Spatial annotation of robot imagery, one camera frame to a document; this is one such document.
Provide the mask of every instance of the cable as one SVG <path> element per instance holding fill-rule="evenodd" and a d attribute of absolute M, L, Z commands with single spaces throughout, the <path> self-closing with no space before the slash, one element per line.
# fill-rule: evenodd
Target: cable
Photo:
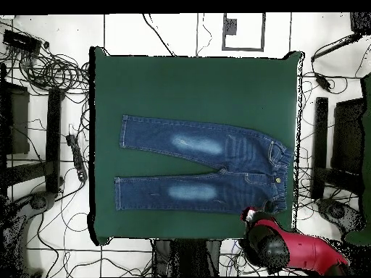
<path fill-rule="evenodd" d="M 371 47 L 371 44 L 367 47 L 366 51 L 363 53 L 363 57 L 362 57 L 362 59 L 361 59 L 361 62 L 359 63 L 359 66 L 358 66 L 358 69 L 356 70 L 356 73 L 354 74 L 355 77 L 357 77 L 357 73 L 358 73 L 358 71 L 361 69 L 362 62 L 363 62 L 363 60 L 364 60 L 364 57 L 366 56 L 366 54 L 367 54 L 367 52 L 369 51 L 370 47 Z"/>
<path fill-rule="evenodd" d="M 233 250 L 235 249 L 237 245 L 237 240 L 235 240 L 235 242 L 233 243 L 233 246 L 232 246 L 232 250 L 230 251 L 230 253 L 233 254 Z M 230 266 L 230 270 L 229 270 L 229 276 L 230 276 L 230 273 L 232 272 L 232 266 Z"/>
<path fill-rule="evenodd" d="M 77 191 L 73 194 L 73 197 L 71 198 L 70 202 L 71 202 L 71 201 L 73 200 L 73 198 L 76 196 L 76 193 L 77 193 Z M 88 229 L 88 227 L 86 227 L 86 228 L 83 229 L 83 230 L 76 230 L 76 229 L 72 229 L 70 226 L 68 226 L 69 222 L 66 223 L 66 221 L 64 220 L 64 217 L 63 217 L 62 206 L 63 206 L 63 198 L 61 199 L 61 217 L 62 217 L 62 221 L 63 221 L 64 225 L 66 226 L 66 228 L 68 228 L 69 230 L 71 230 L 71 231 L 73 231 L 73 232 L 82 232 L 82 231 Z M 88 216 L 86 213 L 83 213 L 83 212 L 79 212 L 79 213 L 77 213 L 76 215 L 78 215 L 78 214 L 85 214 L 86 216 Z"/>
<path fill-rule="evenodd" d="M 334 41 L 334 42 L 332 42 L 332 43 L 328 43 L 327 45 L 324 45 L 324 46 L 318 48 L 318 50 L 316 50 L 315 53 L 313 54 L 313 57 L 316 56 L 316 54 L 318 53 L 318 51 L 320 51 L 320 50 L 322 50 L 322 49 L 324 49 L 324 48 L 326 48 L 326 47 L 328 47 L 328 46 L 334 45 L 334 44 L 336 44 L 336 43 L 338 43 L 338 42 L 340 42 L 340 41 L 346 40 L 347 38 L 350 38 L 351 36 L 353 36 L 353 34 L 351 34 L 351 35 L 347 35 L 347 36 L 344 36 L 343 38 L 339 38 L 337 41 Z M 313 73 L 316 73 L 315 70 L 314 70 L 314 65 L 313 65 L 313 63 L 314 63 L 314 60 L 311 61 L 311 64 L 312 64 L 312 72 L 313 72 Z M 323 76 L 323 77 L 331 77 L 331 78 L 360 79 L 360 78 L 358 78 L 358 77 L 326 76 L 326 75 L 323 75 L 323 74 L 320 74 L 320 73 L 318 73 L 318 75 L 321 75 L 321 76 Z"/>
<path fill-rule="evenodd" d="M 63 198 L 66 198 L 66 197 L 72 195 L 73 193 L 78 192 L 78 191 L 81 190 L 83 187 L 85 187 L 85 183 L 84 183 L 84 182 L 81 183 L 80 187 L 79 187 L 77 190 L 74 190 L 73 192 L 68 193 L 67 195 L 63 195 L 62 197 L 59 197 L 58 199 L 55 200 L 55 202 L 60 201 L 60 200 L 62 200 Z"/>
<path fill-rule="evenodd" d="M 176 54 L 172 51 L 170 51 L 170 49 L 167 47 L 167 44 L 162 40 L 161 36 L 159 35 L 159 33 L 156 31 L 156 29 L 154 27 L 152 27 L 147 19 L 146 19 L 146 16 L 144 14 L 142 14 L 143 18 L 144 18 L 144 21 L 146 22 L 146 24 L 156 33 L 157 37 L 160 39 L 160 41 L 162 42 L 162 44 L 165 46 L 165 48 L 169 51 L 169 53 L 171 54 L 171 56 L 176 56 Z"/>
<path fill-rule="evenodd" d="M 86 157 L 85 157 L 85 152 L 86 152 L 86 149 L 88 149 L 88 148 L 89 148 L 89 145 L 87 145 L 86 148 L 85 148 L 85 150 L 83 151 L 83 160 L 85 162 L 86 168 L 89 170 L 89 165 L 88 165 L 89 160 L 87 160 Z"/>
<path fill-rule="evenodd" d="M 57 263 L 58 259 L 59 259 L 59 253 L 57 250 L 55 250 L 54 248 L 52 248 L 50 245 L 46 244 L 40 237 L 40 228 L 41 228 L 41 225 L 43 224 L 43 213 L 41 214 L 41 223 L 40 225 L 38 226 L 38 231 L 37 231 L 37 236 L 38 236 L 38 239 L 40 240 L 41 243 L 43 243 L 46 247 L 52 249 L 53 251 L 55 251 L 55 253 L 57 254 L 57 259 L 55 259 L 53 265 L 50 267 L 50 269 L 48 270 L 48 273 L 46 273 L 46 278 L 48 278 L 49 274 L 50 274 L 50 271 L 51 269 L 53 269 L 53 267 L 55 266 L 55 264 Z"/>
<path fill-rule="evenodd" d="M 209 42 L 208 42 L 208 44 L 207 44 L 206 46 L 203 46 L 203 47 L 200 49 L 200 51 L 197 51 L 196 56 L 199 56 L 199 53 L 202 51 L 203 48 L 207 48 L 207 47 L 209 47 L 209 45 L 210 45 L 210 43 L 211 43 L 211 41 L 212 41 L 212 34 L 210 33 L 209 30 L 206 29 L 205 24 L 204 24 L 204 20 L 205 20 L 205 13 L 204 13 L 204 15 L 203 15 L 203 17 L 202 17 L 202 27 L 204 27 L 204 29 L 205 29 L 205 30 L 208 32 L 208 34 L 210 35 L 210 40 L 209 40 Z"/>
<path fill-rule="evenodd" d="M 232 250 L 234 250 L 234 247 L 236 247 L 237 243 L 237 240 L 235 241 L 235 243 L 233 244 L 233 248 Z M 231 275 L 231 269 L 234 268 L 235 269 L 235 272 L 237 274 L 237 276 L 241 276 L 241 275 L 247 275 L 247 274 L 256 274 L 257 276 L 260 276 L 260 272 L 262 271 L 266 271 L 267 269 L 263 269 L 263 268 L 258 268 L 258 269 L 255 269 L 247 260 L 243 250 L 241 247 L 238 247 L 240 250 L 238 253 L 231 253 L 229 255 L 227 254 L 220 254 L 221 256 L 225 256 L 229 259 L 229 262 L 228 262 L 228 265 L 224 265 L 220 260 L 219 260 L 219 265 L 221 265 L 222 267 L 225 267 L 226 268 L 226 274 L 225 276 L 230 276 Z M 243 265 L 240 265 L 240 261 L 241 259 L 243 259 L 245 262 Z M 250 267 L 252 269 L 251 272 L 246 272 L 246 266 Z"/>
<path fill-rule="evenodd" d="M 30 195 L 32 194 L 33 190 L 35 190 L 38 186 L 42 185 L 43 183 L 45 183 L 45 181 L 43 181 L 42 183 L 39 183 L 38 185 L 36 185 L 31 191 L 30 191 Z"/>
<path fill-rule="evenodd" d="M 93 261 L 93 262 L 90 262 L 90 263 L 86 263 L 86 264 L 78 264 L 78 265 L 74 266 L 73 269 L 70 271 L 70 273 L 68 273 L 68 275 L 67 275 L 66 278 L 71 277 L 72 272 L 73 272 L 76 268 L 78 268 L 79 266 L 90 266 L 90 265 L 92 265 L 92 264 L 97 264 L 97 263 L 99 263 L 99 262 L 101 262 L 101 261 L 103 261 L 103 260 L 110 262 L 110 264 L 112 264 L 113 266 L 117 267 L 118 269 L 122 269 L 123 271 L 126 271 L 126 273 L 125 273 L 124 275 L 126 275 L 126 274 L 130 274 L 130 275 L 133 276 L 133 277 L 141 277 L 141 275 L 137 275 L 137 274 L 132 274 L 132 273 L 131 273 L 132 271 L 139 271 L 139 272 L 141 273 L 141 270 L 139 270 L 139 269 L 131 269 L 131 270 L 128 270 L 128 269 L 125 269 L 125 268 L 123 268 L 123 267 L 121 267 L 121 266 L 115 264 L 112 260 L 110 260 L 110 259 L 108 259 L 108 258 L 102 258 L 102 259 L 99 259 L 99 260 L 96 260 L 96 261 Z"/>
<path fill-rule="evenodd" d="M 296 273 L 297 270 L 292 270 L 292 269 L 287 269 L 287 268 L 284 268 L 283 271 L 286 271 L 288 272 L 288 276 L 290 276 L 290 274 L 294 274 L 296 276 L 305 276 L 305 275 L 302 275 L 302 274 L 298 274 Z"/>
<path fill-rule="evenodd" d="M 334 95 L 338 95 L 338 94 L 341 94 L 341 93 L 345 92 L 346 89 L 348 88 L 348 79 L 344 78 L 344 80 L 345 80 L 345 88 L 343 90 L 341 90 L 340 92 L 337 92 L 337 93 L 334 93 L 331 90 L 329 90 L 329 92 L 334 94 Z"/>
<path fill-rule="evenodd" d="M 66 252 L 64 256 L 66 256 L 66 255 L 68 255 L 68 259 L 66 260 L 66 262 L 64 262 L 64 257 L 63 257 L 63 266 L 62 266 L 62 268 L 60 268 L 59 271 L 57 271 L 55 274 L 53 274 L 53 276 L 50 276 L 50 278 L 55 277 L 56 275 L 58 275 L 58 273 L 60 273 L 61 270 L 66 269 L 65 264 L 67 264 L 67 262 L 70 260 L 70 252 Z"/>
<path fill-rule="evenodd" d="M 70 224 L 70 222 L 73 220 L 73 218 L 75 218 L 75 216 L 79 215 L 79 214 L 85 214 L 87 216 L 86 213 L 84 212 L 78 212 L 74 215 L 71 216 L 71 218 L 68 220 L 68 223 L 65 223 L 64 220 L 64 224 L 66 225 L 66 228 L 64 229 L 64 235 L 63 235 L 63 248 L 64 248 L 64 256 L 63 256 L 63 259 L 66 257 L 67 255 L 67 252 L 66 252 L 66 233 L 67 233 L 67 229 L 70 229 L 74 232 L 82 232 L 82 231 L 85 231 L 87 230 L 88 228 L 86 227 L 85 229 L 81 230 L 81 231 L 77 231 L 77 230 L 74 230 L 72 228 L 70 228 L 68 225 Z M 69 257 L 68 259 L 66 260 L 66 262 L 63 261 L 63 267 L 64 267 L 64 270 L 66 271 L 66 276 L 68 275 L 68 261 L 70 260 L 70 253 L 68 253 Z"/>
<path fill-rule="evenodd" d="M 82 101 L 74 101 L 76 104 L 81 104 L 87 100 L 88 96 L 88 62 L 83 64 L 82 67 L 78 63 L 65 54 L 52 54 L 49 50 L 49 43 L 44 39 L 24 33 L 18 30 L 23 35 L 36 38 L 43 42 L 39 55 L 30 55 L 24 51 L 20 52 L 13 48 L 8 48 L 8 57 L 12 58 L 12 68 L 8 71 L 13 71 L 16 61 L 19 62 L 18 69 L 20 70 L 24 81 L 29 82 L 31 88 L 38 94 L 35 88 L 39 90 L 48 90 L 49 88 L 60 88 L 64 93 L 71 95 L 82 93 L 86 97 Z"/>
<path fill-rule="evenodd" d="M 77 189 L 77 190 L 74 190 L 73 192 L 71 192 L 71 193 L 68 193 L 67 195 L 65 195 L 65 196 L 63 196 L 63 198 L 66 198 L 67 196 L 69 196 L 69 195 L 72 195 L 73 193 L 76 193 L 76 192 L 78 192 L 79 190 L 81 190 L 81 188 L 83 188 L 83 186 L 84 186 L 85 184 L 84 183 L 82 183 L 81 185 L 80 185 L 80 187 Z M 63 211 L 69 206 L 69 204 L 70 203 L 68 203 L 64 208 L 63 208 Z M 40 232 L 42 232 L 45 228 L 47 228 L 58 216 L 60 215 L 60 212 L 43 228 L 43 229 L 41 229 L 40 230 Z M 30 238 L 29 239 L 29 241 L 27 241 L 27 244 L 32 240 L 32 239 L 34 239 L 35 237 L 36 237 L 37 235 L 34 235 L 32 238 Z"/>

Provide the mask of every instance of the jeans pant leg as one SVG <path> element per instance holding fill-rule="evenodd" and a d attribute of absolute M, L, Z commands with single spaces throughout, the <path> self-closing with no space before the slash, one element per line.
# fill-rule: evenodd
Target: jeans pant leg
<path fill-rule="evenodd" d="M 120 145 L 177 156 L 219 172 L 194 176 L 117 177 L 118 210 L 178 209 L 239 214 L 247 206 L 262 209 L 268 201 L 276 201 L 285 194 L 284 173 L 290 159 L 289 151 L 254 130 L 125 115 Z M 281 188 L 277 187 L 275 177 L 280 172 Z M 283 199 L 271 210 L 284 208 Z"/>

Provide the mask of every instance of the jeans pocket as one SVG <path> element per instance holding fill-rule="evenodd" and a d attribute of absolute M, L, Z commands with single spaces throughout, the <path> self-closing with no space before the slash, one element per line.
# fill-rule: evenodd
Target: jeans pocket
<path fill-rule="evenodd" d="M 245 181 L 251 185 L 272 185 L 271 176 L 265 174 L 246 174 Z"/>
<path fill-rule="evenodd" d="M 282 148 L 274 141 L 270 142 L 270 147 L 268 150 L 268 159 L 270 160 L 270 163 L 274 166 L 279 165 L 279 161 L 283 157 Z"/>

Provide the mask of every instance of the green table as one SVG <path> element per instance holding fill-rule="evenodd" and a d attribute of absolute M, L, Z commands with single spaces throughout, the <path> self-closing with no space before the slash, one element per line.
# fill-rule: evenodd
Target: green table
<path fill-rule="evenodd" d="M 95 78 L 95 162 L 91 180 L 91 237 L 242 237 L 232 214 L 191 211 L 116 211 L 114 177 L 202 174 L 215 169 L 158 153 L 119 146 L 122 115 L 215 122 L 255 129 L 295 147 L 298 69 L 304 55 L 284 59 L 106 56 L 91 49 Z M 277 215 L 291 228 L 293 166 L 288 210 Z"/>

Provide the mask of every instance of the black cable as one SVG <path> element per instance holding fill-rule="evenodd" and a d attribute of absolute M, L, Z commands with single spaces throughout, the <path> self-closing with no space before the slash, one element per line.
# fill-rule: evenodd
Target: black cable
<path fill-rule="evenodd" d="M 165 46 L 165 48 L 169 51 L 169 53 L 172 55 L 172 56 L 176 56 L 176 54 L 172 51 L 170 51 L 170 49 L 167 47 L 167 44 L 162 40 L 161 36 L 159 35 L 159 33 L 156 31 L 156 29 L 154 27 L 152 27 L 147 19 L 146 19 L 146 16 L 144 14 L 142 14 L 143 18 L 144 18 L 144 21 L 146 22 L 146 24 L 156 33 L 157 37 L 160 39 L 160 41 L 162 42 L 162 44 Z"/>
<path fill-rule="evenodd" d="M 258 269 L 255 269 L 247 260 L 246 256 L 244 255 L 244 252 L 243 250 L 241 249 L 238 253 L 234 253 L 234 254 L 230 254 L 230 255 L 227 255 L 227 254 L 220 254 L 221 256 L 224 256 L 224 257 L 227 257 L 229 259 L 229 262 L 228 262 L 228 265 L 224 265 L 220 260 L 219 260 L 219 265 L 221 265 L 222 267 L 225 267 L 226 268 L 226 272 L 225 272 L 225 276 L 227 277 L 228 276 L 228 269 L 231 269 L 231 268 L 234 268 L 236 273 L 237 273 L 237 276 L 240 276 L 241 274 L 242 275 L 247 275 L 247 274 L 257 274 L 257 276 L 259 277 L 260 276 L 260 272 L 262 271 L 266 271 L 266 269 L 262 269 L 261 267 L 259 267 Z M 243 265 L 239 265 L 239 259 L 240 257 L 242 257 L 245 261 L 245 263 Z M 245 268 L 246 268 L 246 265 L 249 266 L 253 271 L 250 271 L 250 272 L 245 272 Z"/>
<path fill-rule="evenodd" d="M 204 29 L 205 29 L 205 30 L 208 32 L 208 34 L 210 35 L 210 40 L 209 40 L 209 42 L 208 42 L 208 44 L 207 44 L 206 46 L 203 46 L 199 51 L 197 51 L 196 56 L 199 56 L 199 53 L 202 51 L 202 49 L 209 47 L 209 46 L 210 46 L 210 43 L 211 43 L 211 41 L 212 41 L 212 34 L 210 33 L 209 30 L 206 29 L 205 24 L 204 24 L 204 20 L 205 20 L 205 13 L 204 13 L 204 15 L 203 15 L 203 17 L 202 17 L 202 27 L 204 27 Z"/>
<path fill-rule="evenodd" d="M 370 47 L 371 47 L 371 44 L 367 47 L 366 51 L 363 53 L 363 57 L 362 57 L 362 59 L 361 59 L 361 62 L 359 63 L 359 66 L 358 66 L 358 69 L 356 70 L 356 73 L 354 74 L 355 77 L 357 77 L 357 73 L 358 73 L 358 71 L 361 69 L 361 67 L 362 67 L 362 62 L 363 62 L 363 60 L 364 60 L 364 57 L 366 56 L 366 54 L 367 54 L 367 52 L 369 51 Z"/>
<path fill-rule="evenodd" d="M 85 183 L 82 183 L 81 185 L 80 185 L 80 187 L 77 189 L 77 190 L 74 190 L 73 192 L 71 192 L 71 193 L 68 193 L 67 195 L 65 195 L 65 196 L 63 196 L 63 198 L 66 198 L 67 196 L 69 196 L 69 195 L 72 195 L 73 193 L 76 193 L 76 192 L 78 192 L 79 190 L 81 190 L 83 187 L 84 187 L 84 185 L 85 185 Z M 68 203 L 64 208 L 63 208 L 63 211 L 69 206 L 69 204 L 70 203 Z M 47 228 L 58 216 L 60 215 L 60 212 L 42 229 L 42 230 L 40 230 L 40 232 L 42 232 L 45 228 Z M 37 235 L 34 235 L 32 238 L 30 238 L 29 239 L 29 241 L 27 241 L 27 244 L 33 239 L 33 238 L 35 238 Z"/>
<path fill-rule="evenodd" d="M 101 262 L 101 261 L 103 261 L 103 260 L 110 262 L 110 264 L 112 264 L 113 266 L 117 267 L 118 269 L 122 269 L 123 271 L 126 271 L 125 274 L 130 274 L 130 275 L 133 276 L 133 277 L 141 277 L 141 275 L 137 275 L 137 274 L 132 274 L 132 273 L 131 273 L 132 271 L 139 271 L 139 272 L 141 273 L 141 270 L 140 270 L 140 269 L 131 269 L 131 270 L 128 270 L 128 269 L 125 269 L 125 268 L 123 268 L 123 267 L 117 265 L 116 263 L 114 263 L 112 260 L 110 260 L 110 259 L 108 259 L 108 258 L 102 258 L 102 259 L 99 259 L 99 260 L 96 260 L 96 261 L 93 261 L 93 262 L 90 262 L 90 263 L 86 263 L 86 264 L 78 264 L 78 265 L 74 266 L 74 267 L 72 268 L 72 270 L 70 271 L 70 273 L 68 273 L 68 275 L 67 275 L 66 278 L 71 277 L 72 272 L 73 272 L 76 268 L 78 268 L 79 266 L 90 266 L 90 265 L 92 265 L 92 264 L 97 264 L 98 262 Z"/>
<path fill-rule="evenodd" d="M 20 70 L 24 80 L 30 83 L 33 90 L 38 88 L 39 90 L 48 90 L 49 88 L 60 88 L 65 93 L 79 94 L 74 90 L 81 90 L 82 94 L 88 95 L 88 63 L 83 64 L 82 67 L 78 66 L 78 63 L 65 54 L 52 54 L 49 48 L 46 48 L 47 43 L 44 39 L 24 33 L 18 30 L 19 33 L 34 37 L 43 42 L 39 55 L 30 55 L 26 52 L 22 52 L 20 59 L 18 59 L 19 52 L 13 49 L 8 50 L 8 54 L 12 55 L 12 72 L 14 69 L 15 61 L 19 62 L 18 69 Z M 82 101 L 73 101 L 74 103 L 80 104 L 87 100 L 85 97 Z"/>
<path fill-rule="evenodd" d="M 338 42 L 340 42 L 340 41 L 343 41 L 343 40 L 345 40 L 345 39 L 347 39 L 347 38 L 349 38 L 349 37 L 351 37 L 351 36 L 353 36 L 353 34 L 351 34 L 351 35 L 347 35 L 347 36 L 344 36 L 343 38 L 339 38 L 337 41 L 334 41 L 334 42 L 332 42 L 332 43 L 328 43 L 327 45 L 324 45 L 324 46 L 318 48 L 318 50 L 315 51 L 315 53 L 313 54 L 313 56 L 316 56 L 316 54 L 318 53 L 318 51 L 320 51 L 320 50 L 322 50 L 322 49 L 324 49 L 324 48 L 326 48 L 326 47 L 328 47 L 328 46 L 334 45 L 334 44 L 336 44 L 336 43 L 338 43 Z M 341 79 L 361 79 L 361 78 L 358 78 L 358 77 L 326 76 L 326 75 L 320 74 L 320 73 L 318 73 L 318 72 L 315 72 L 313 63 L 314 63 L 314 61 L 311 61 L 311 64 L 312 64 L 312 72 L 313 72 L 313 73 L 317 73 L 318 75 L 321 75 L 321 76 L 323 76 L 323 77 L 331 77 L 331 78 L 339 78 L 339 79 L 340 79 L 340 78 L 341 78 Z"/>
<path fill-rule="evenodd" d="M 72 195 L 73 193 L 78 192 L 78 191 L 81 190 L 83 187 L 85 187 L 85 183 L 84 183 L 84 182 L 81 183 L 80 187 L 79 187 L 77 190 L 74 190 L 73 192 L 68 193 L 67 195 L 64 195 L 64 196 L 62 196 L 62 197 L 59 197 L 58 199 L 55 200 L 55 202 L 60 201 L 60 200 L 62 200 L 63 198 L 66 198 L 66 197 Z"/>
<path fill-rule="evenodd" d="M 71 256 L 70 252 L 66 252 L 64 256 L 66 256 L 66 255 L 68 255 L 68 259 L 66 260 L 66 263 L 67 263 L 70 260 L 70 256 Z M 63 257 L 63 266 L 59 269 L 59 271 L 57 271 L 55 274 L 50 276 L 50 278 L 55 277 L 56 275 L 58 275 L 58 273 L 60 273 L 61 270 L 66 269 L 66 266 L 65 266 L 66 263 L 64 262 L 64 257 Z"/>
<path fill-rule="evenodd" d="M 33 189 L 30 191 L 30 195 L 32 194 L 33 190 L 35 190 L 38 186 L 42 185 L 43 183 L 45 183 L 45 181 L 43 181 L 42 183 L 39 183 L 38 185 L 33 187 Z"/>
<path fill-rule="evenodd" d="M 61 211 L 60 211 L 60 214 L 61 214 L 61 217 L 62 217 L 62 221 L 63 221 L 63 223 L 64 223 L 64 225 L 66 226 L 66 228 L 68 228 L 69 230 L 71 230 L 71 231 L 73 231 L 73 232 L 82 232 L 82 231 L 84 231 L 84 230 L 87 230 L 88 229 L 88 227 L 86 227 L 85 229 L 83 229 L 83 230 L 75 230 L 75 229 L 73 229 L 73 228 L 71 228 L 71 227 L 69 227 L 68 226 L 68 224 L 70 223 L 70 222 L 68 222 L 68 223 L 66 223 L 66 221 L 64 220 L 64 217 L 63 217 L 63 211 L 64 211 L 64 209 L 62 209 L 62 207 L 63 207 L 63 194 L 64 194 L 64 187 L 65 187 L 65 185 L 66 185 L 66 177 L 67 177 L 67 174 L 71 171 L 71 170 L 73 170 L 73 169 L 75 169 L 75 168 L 70 168 L 70 169 L 68 169 L 67 171 L 66 171 L 66 174 L 64 175 L 64 182 L 63 182 L 63 189 L 62 189 L 62 197 L 61 197 Z M 78 191 L 76 190 L 74 193 L 73 193 L 73 197 L 70 199 L 70 201 L 69 201 L 69 203 L 73 200 L 73 198 L 76 196 L 76 193 L 77 193 Z M 78 215 L 78 214 L 85 214 L 85 215 L 87 215 L 86 213 L 83 213 L 83 212 L 79 212 L 79 213 L 77 213 L 77 214 L 75 214 L 75 215 Z"/>
<path fill-rule="evenodd" d="M 335 94 L 335 95 L 338 95 L 338 94 L 341 94 L 341 93 L 345 92 L 346 89 L 348 88 L 348 79 L 344 78 L 344 80 L 345 80 L 345 88 L 343 90 L 341 90 L 340 92 L 337 92 L 337 93 L 334 93 L 331 90 L 329 90 L 329 92 L 332 93 L 332 94 Z"/>
<path fill-rule="evenodd" d="M 27 127 L 28 130 L 38 130 L 38 131 L 45 131 L 45 132 L 46 132 L 46 129 L 45 129 L 45 127 L 41 124 L 41 120 L 40 120 L 39 118 L 34 119 L 34 120 L 30 120 L 30 121 L 28 121 L 28 122 L 16 122 L 16 123 L 13 124 L 13 127 L 14 127 L 14 126 L 18 126 L 18 125 L 29 124 L 29 123 L 31 123 L 31 122 L 39 122 L 39 123 L 40 123 L 40 126 L 41 126 L 42 129 L 38 129 L 38 128 L 29 128 L 29 127 Z M 52 133 L 59 134 L 59 135 L 61 135 L 62 137 L 66 138 L 66 135 L 64 135 L 64 134 L 62 134 L 62 133 L 60 133 L 60 132 L 54 132 L 54 131 L 53 131 Z"/>
<path fill-rule="evenodd" d="M 71 216 L 71 218 L 68 220 L 68 223 L 65 223 L 64 220 L 63 220 L 64 224 L 66 225 L 66 228 L 64 229 L 64 234 L 63 234 L 63 249 L 64 249 L 63 259 L 65 259 L 66 255 L 67 255 L 67 252 L 66 252 L 66 233 L 67 233 L 67 229 L 71 229 L 68 225 L 73 220 L 73 218 L 75 216 L 79 215 L 79 214 L 85 214 L 85 215 L 87 215 L 84 212 L 78 212 L 78 213 L 76 213 L 76 214 L 74 214 L 74 215 Z M 68 259 L 66 260 L 66 262 L 64 262 L 64 260 L 63 260 L 63 267 L 62 268 L 64 268 L 64 270 L 66 271 L 66 276 L 68 275 L 68 261 L 69 260 L 70 260 L 70 257 L 68 257 Z"/>
<path fill-rule="evenodd" d="M 52 248 L 50 245 L 46 244 L 40 237 L 40 228 L 41 228 L 41 225 L 43 224 L 43 213 L 41 214 L 41 223 L 40 225 L 38 226 L 38 231 L 37 231 L 37 236 L 38 236 L 38 239 L 40 240 L 41 243 L 43 243 L 46 247 L 52 249 L 53 251 L 55 251 L 55 253 L 57 254 L 57 259 L 55 259 L 53 265 L 50 267 L 50 269 L 48 270 L 48 273 L 46 273 L 46 278 L 49 277 L 49 274 L 50 274 L 50 271 L 51 269 L 53 269 L 53 267 L 55 266 L 55 264 L 57 263 L 58 259 L 59 259 L 59 253 L 57 250 L 55 250 L 54 248 Z"/>
<path fill-rule="evenodd" d="M 290 270 L 290 269 L 287 269 L 287 268 L 284 268 L 283 271 L 288 272 L 288 276 L 290 276 L 290 274 L 294 274 L 296 276 L 305 276 L 305 275 L 300 275 L 300 274 L 296 273 L 295 270 Z"/>
<path fill-rule="evenodd" d="M 152 259 L 149 259 L 149 261 L 147 262 L 147 264 L 144 266 L 144 269 L 141 272 L 142 277 L 147 276 L 147 274 L 149 274 L 149 271 L 151 271 L 151 269 L 153 267 L 153 264 L 151 262 L 152 262 Z"/>
<path fill-rule="evenodd" d="M 305 219 L 296 219 L 297 221 L 306 221 L 307 219 L 310 219 L 314 215 L 314 210 L 312 210 L 312 214 Z"/>

